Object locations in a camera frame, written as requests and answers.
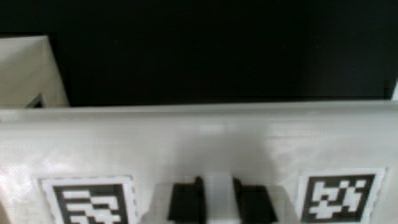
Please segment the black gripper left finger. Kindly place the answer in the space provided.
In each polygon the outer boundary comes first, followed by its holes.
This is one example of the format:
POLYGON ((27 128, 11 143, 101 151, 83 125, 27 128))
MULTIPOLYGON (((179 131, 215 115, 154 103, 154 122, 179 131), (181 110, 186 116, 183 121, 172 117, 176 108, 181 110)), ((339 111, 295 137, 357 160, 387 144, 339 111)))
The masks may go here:
POLYGON ((192 183, 172 185, 167 220, 174 224, 206 223, 204 181, 195 177, 192 183))

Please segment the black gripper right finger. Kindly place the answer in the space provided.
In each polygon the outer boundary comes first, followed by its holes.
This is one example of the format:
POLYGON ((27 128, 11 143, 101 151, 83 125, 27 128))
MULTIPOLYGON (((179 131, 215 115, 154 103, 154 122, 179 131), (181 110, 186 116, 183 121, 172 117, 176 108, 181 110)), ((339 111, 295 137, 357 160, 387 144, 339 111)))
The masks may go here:
POLYGON ((263 185, 245 185, 234 178, 233 188, 242 224, 272 224, 277 222, 266 187, 263 185))

